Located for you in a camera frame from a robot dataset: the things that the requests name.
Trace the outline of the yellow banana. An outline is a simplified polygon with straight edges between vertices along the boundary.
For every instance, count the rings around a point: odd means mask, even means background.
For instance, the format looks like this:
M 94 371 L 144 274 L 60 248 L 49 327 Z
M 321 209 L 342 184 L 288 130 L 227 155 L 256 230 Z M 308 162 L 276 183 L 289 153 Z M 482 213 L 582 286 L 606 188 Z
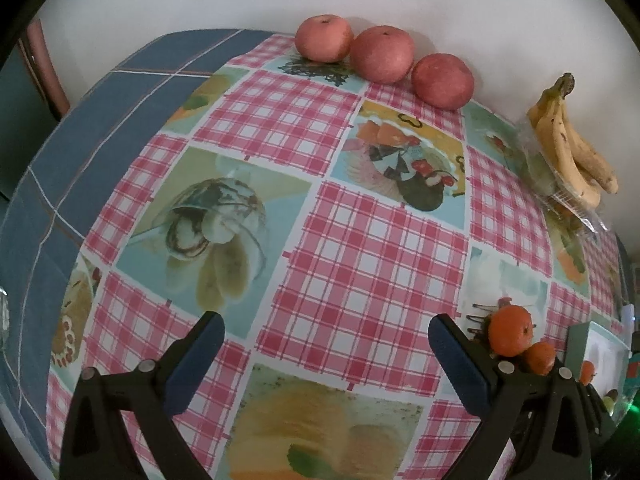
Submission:
M 600 204 L 599 189 L 578 170 L 563 119 L 565 99 L 559 90 L 547 89 L 527 112 L 544 156 L 561 176 L 564 186 L 580 206 L 593 210 Z
M 618 184 L 613 167 L 575 130 L 570 122 L 570 118 L 568 118 L 565 103 L 562 104 L 562 115 L 574 161 L 577 162 L 583 170 L 586 170 L 605 192 L 608 194 L 617 194 L 620 185 Z

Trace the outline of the blue tiled undercloth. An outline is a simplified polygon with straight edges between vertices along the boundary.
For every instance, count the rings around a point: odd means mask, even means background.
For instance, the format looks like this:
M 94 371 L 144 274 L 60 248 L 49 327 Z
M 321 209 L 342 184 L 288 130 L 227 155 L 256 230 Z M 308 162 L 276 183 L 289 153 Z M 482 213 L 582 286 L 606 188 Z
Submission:
M 161 36 L 107 73 L 27 167 L 1 228 L 8 339 L 1 395 L 43 462 L 51 342 L 82 241 L 145 144 L 198 85 L 269 32 L 202 29 Z

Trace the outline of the lower yellow banana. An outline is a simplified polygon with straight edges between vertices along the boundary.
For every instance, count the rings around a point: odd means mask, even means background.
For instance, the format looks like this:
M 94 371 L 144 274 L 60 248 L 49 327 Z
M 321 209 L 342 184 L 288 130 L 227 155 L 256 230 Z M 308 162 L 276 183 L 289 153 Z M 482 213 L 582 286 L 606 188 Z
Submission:
M 564 186 L 580 206 L 593 210 L 600 204 L 599 189 L 578 170 L 563 119 L 565 99 L 559 90 L 547 89 L 527 112 L 544 156 L 561 176 Z

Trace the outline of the orange tangerine back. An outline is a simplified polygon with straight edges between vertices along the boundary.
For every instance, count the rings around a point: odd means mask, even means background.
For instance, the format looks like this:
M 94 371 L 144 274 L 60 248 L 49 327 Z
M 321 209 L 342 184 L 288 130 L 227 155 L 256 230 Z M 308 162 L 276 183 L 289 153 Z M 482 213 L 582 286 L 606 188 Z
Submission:
M 487 337 L 491 351 L 498 356 L 519 356 L 532 345 L 533 336 L 534 323 L 525 308 L 509 304 L 491 315 Z

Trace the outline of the upper yellow banana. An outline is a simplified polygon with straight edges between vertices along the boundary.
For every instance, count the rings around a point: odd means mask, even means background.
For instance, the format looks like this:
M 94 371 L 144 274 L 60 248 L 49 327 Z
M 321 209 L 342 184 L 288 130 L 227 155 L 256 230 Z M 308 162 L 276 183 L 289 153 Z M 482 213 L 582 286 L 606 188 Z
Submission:
M 570 118 L 568 118 L 565 103 L 562 104 L 562 115 L 574 161 L 577 162 L 583 170 L 586 170 L 605 192 L 608 194 L 617 194 L 620 185 L 618 184 L 613 167 L 575 130 L 570 122 Z

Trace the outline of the green apple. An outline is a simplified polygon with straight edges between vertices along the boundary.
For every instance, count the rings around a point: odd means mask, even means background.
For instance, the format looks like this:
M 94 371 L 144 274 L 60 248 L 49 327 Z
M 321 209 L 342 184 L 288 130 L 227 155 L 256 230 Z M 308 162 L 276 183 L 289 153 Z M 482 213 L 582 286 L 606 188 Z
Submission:
M 615 404 L 618 399 L 618 391 L 616 389 L 611 389 L 605 396 L 602 398 L 603 404 L 608 411 L 608 414 L 612 415 L 615 410 Z

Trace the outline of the left red apple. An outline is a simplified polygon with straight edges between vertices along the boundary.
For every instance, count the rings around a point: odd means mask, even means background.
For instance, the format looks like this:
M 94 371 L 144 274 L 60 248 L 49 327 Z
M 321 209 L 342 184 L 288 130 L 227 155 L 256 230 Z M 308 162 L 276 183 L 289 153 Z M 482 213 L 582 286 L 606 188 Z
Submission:
M 294 44 L 300 55 L 320 63 L 337 63 L 349 54 L 354 33 L 349 22 L 334 14 L 306 18 L 296 30 Z

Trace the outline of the pink checkered fruit tablecloth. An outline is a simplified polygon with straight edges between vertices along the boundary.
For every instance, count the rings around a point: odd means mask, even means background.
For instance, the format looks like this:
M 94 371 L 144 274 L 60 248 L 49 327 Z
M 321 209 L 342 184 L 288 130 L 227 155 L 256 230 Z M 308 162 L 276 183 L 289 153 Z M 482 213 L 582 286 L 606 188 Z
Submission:
M 198 85 L 116 184 L 70 272 L 47 438 L 80 372 L 160 356 L 208 310 L 227 338 L 176 425 L 217 479 L 439 479 L 478 421 L 427 341 L 499 301 L 535 337 L 615 311 L 617 244 L 523 181 L 513 127 L 440 112 L 271 35 Z

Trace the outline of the middle red apple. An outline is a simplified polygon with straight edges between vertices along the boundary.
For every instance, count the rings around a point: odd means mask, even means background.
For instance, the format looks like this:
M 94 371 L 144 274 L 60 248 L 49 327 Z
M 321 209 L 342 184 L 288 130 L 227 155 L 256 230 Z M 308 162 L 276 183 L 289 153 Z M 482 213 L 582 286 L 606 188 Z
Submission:
M 416 46 L 403 29 L 380 25 L 369 27 L 352 42 L 349 64 L 354 72 L 375 84 L 394 84 L 409 73 Z

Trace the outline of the white tray teal rim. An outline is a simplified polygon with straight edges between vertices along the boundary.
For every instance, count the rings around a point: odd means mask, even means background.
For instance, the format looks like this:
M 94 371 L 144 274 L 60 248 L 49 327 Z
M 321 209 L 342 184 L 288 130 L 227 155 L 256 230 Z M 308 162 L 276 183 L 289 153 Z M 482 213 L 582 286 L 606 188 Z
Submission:
M 629 358 L 629 347 L 596 322 L 576 324 L 567 330 L 564 364 L 579 378 L 582 362 L 591 362 L 596 372 L 591 385 L 600 396 L 613 389 L 623 393 Z

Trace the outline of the clear plastic fruit container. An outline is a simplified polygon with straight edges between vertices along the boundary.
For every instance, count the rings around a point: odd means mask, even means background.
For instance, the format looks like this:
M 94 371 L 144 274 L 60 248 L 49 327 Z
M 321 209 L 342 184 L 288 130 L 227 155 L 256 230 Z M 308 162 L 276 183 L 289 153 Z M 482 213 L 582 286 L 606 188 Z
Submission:
M 548 210 L 577 231 L 589 235 L 611 231 L 596 210 L 579 203 L 570 186 L 550 165 L 526 117 L 516 123 L 516 140 L 524 158 L 523 179 Z

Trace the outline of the orange tangerine front pair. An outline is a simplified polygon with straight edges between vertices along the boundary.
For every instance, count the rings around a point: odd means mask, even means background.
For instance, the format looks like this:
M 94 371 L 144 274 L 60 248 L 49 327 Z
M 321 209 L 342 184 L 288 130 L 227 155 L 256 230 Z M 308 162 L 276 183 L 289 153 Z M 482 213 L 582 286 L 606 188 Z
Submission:
M 522 361 L 529 373 L 539 376 L 547 376 L 555 364 L 555 348 L 545 341 L 532 344 L 522 353 Z

